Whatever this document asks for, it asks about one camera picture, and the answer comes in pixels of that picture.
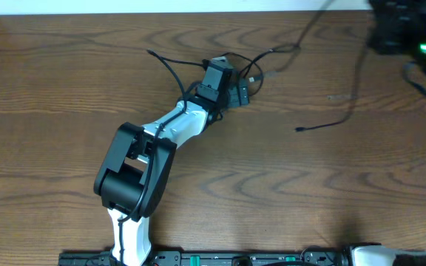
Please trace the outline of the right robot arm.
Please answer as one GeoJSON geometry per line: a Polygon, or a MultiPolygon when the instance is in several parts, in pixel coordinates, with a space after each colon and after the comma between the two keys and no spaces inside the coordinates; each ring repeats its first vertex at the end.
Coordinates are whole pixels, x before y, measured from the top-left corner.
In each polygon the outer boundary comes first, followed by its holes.
{"type": "MultiPolygon", "coordinates": [[[[381,55],[409,55],[402,77],[426,99],[426,88],[412,81],[410,68],[426,74],[426,0],[370,0],[375,27],[368,47],[381,55]]],[[[360,245],[348,250],[348,264],[354,266],[426,266],[426,251],[360,245]]]]}

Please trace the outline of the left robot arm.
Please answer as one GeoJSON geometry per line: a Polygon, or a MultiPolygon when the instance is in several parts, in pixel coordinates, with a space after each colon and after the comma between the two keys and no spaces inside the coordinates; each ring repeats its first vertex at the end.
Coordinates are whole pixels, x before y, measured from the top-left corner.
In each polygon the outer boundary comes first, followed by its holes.
{"type": "Polygon", "coordinates": [[[206,63],[202,81],[181,88],[174,109],[154,122],[118,127],[95,178],[113,224],[111,265],[143,265],[152,249],[149,218],[165,191],[177,149],[222,120],[223,110],[238,107],[247,90],[232,81],[226,57],[206,63]]]}

